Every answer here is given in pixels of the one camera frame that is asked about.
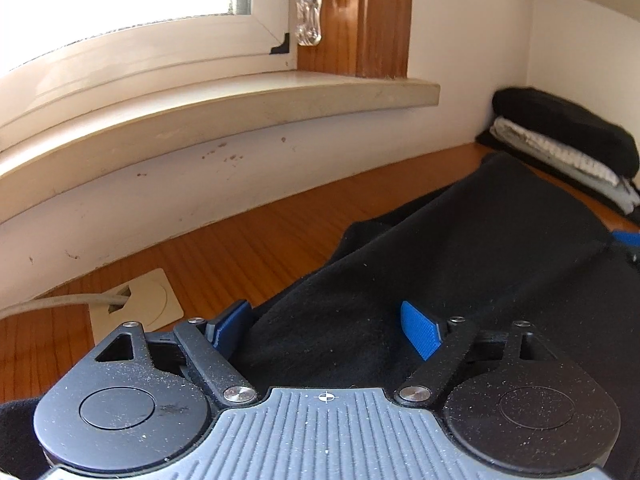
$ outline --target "ribbed plastic surface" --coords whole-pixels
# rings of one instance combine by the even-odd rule
[[[60,469],[47,480],[77,480]],[[139,480],[513,480],[459,450],[426,410],[378,388],[276,388],[263,403],[227,410],[191,453]],[[592,469],[575,480],[605,480]]]

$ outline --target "cable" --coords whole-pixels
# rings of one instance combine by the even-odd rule
[[[41,298],[40,300],[25,301],[11,306],[0,308],[0,319],[22,314],[31,310],[50,308],[53,306],[102,303],[110,305],[124,305],[129,296],[117,296],[115,294],[69,294],[68,296],[52,296],[51,298]]]

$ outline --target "folded towel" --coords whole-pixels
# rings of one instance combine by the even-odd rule
[[[494,112],[558,140],[632,179],[640,166],[634,138],[586,108],[535,88],[505,88],[494,94]]]
[[[501,142],[605,196],[624,214],[632,213],[640,205],[640,196],[626,179],[618,177],[607,166],[575,148],[527,130],[503,117],[498,117],[489,131]]]

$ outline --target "black cloth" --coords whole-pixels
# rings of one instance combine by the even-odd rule
[[[20,480],[36,480],[49,468],[33,431],[38,400],[0,404],[0,471]]]
[[[400,327],[402,301],[487,329],[528,319],[616,401],[622,431],[607,470],[640,478],[638,298],[640,276],[606,227],[498,153],[450,187],[350,226],[324,266],[256,309],[231,361],[262,393],[393,390],[422,362]]]
[[[534,156],[529,155],[529,153],[523,153],[517,150],[516,148],[513,148],[512,146],[505,144],[501,140],[496,139],[494,136],[492,136],[492,134],[488,130],[485,130],[484,132],[479,134],[476,137],[476,142],[478,142],[479,144],[482,144],[483,146],[493,148],[494,150],[507,152],[510,155],[513,155],[516,158],[519,158],[521,161],[526,162],[530,166],[533,166],[534,168],[538,168],[539,170],[542,170],[545,173],[548,173],[550,175],[553,175],[556,178],[559,178],[560,180],[575,187],[575,189],[580,190],[584,194],[594,197],[596,200],[598,200],[599,202],[602,202],[605,206],[609,207],[619,215],[624,216],[629,221],[640,226],[640,207],[636,207],[631,213],[626,214],[624,211],[622,211],[622,209],[620,209],[618,204],[616,204],[606,196],[602,195],[601,193],[597,192],[594,189],[591,189],[591,187],[589,186],[585,186],[580,181],[571,178],[570,176],[568,176],[567,174],[563,173],[560,170],[557,170],[553,166],[545,164],[542,160],[539,160]],[[635,185],[632,182],[630,182],[630,184],[636,189]]]
[[[573,146],[618,175],[632,179],[638,172],[640,159],[631,134],[579,104],[535,88],[510,87],[494,94],[493,106],[496,115]]]

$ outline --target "folded clothes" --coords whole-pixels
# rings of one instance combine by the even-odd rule
[[[631,213],[626,214],[620,206],[616,204],[613,200],[610,200],[608,197],[604,196],[602,193],[594,190],[589,186],[585,186],[581,181],[576,180],[575,178],[570,177],[564,171],[557,170],[555,167],[543,162],[539,158],[529,155],[529,153],[522,152],[521,150],[514,148],[508,145],[506,142],[502,142],[494,137],[491,132],[487,129],[476,137],[476,142],[482,144],[483,146],[487,146],[489,148],[493,148],[494,150],[499,150],[500,152],[509,153],[513,155],[515,158],[518,158],[522,162],[529,164],[534,168],[538,168],[539,170],[552,175],[559,180],[562,180],[577,190],[580,190],[586,195],[589,195],[596,199],[598,202],[603,203],[605,206],[609,207],[611,210],[615,211],[619,215],[624,216],[629,221],[634,224],[640,226],[640,206],[636,207]]]
[[[632,213],[640,205],[640,196],[625,178],[618,177],[601,162],[571,146],[527,130],[503,117],[498,117],[489,131],[501,142],[605,196],[616,203],[624,214]]]
[[[493,99],[494,112],[516,124],[558,140],[632,179],[640,158],[634,138],[582,106],[535,88],[505,88]]]

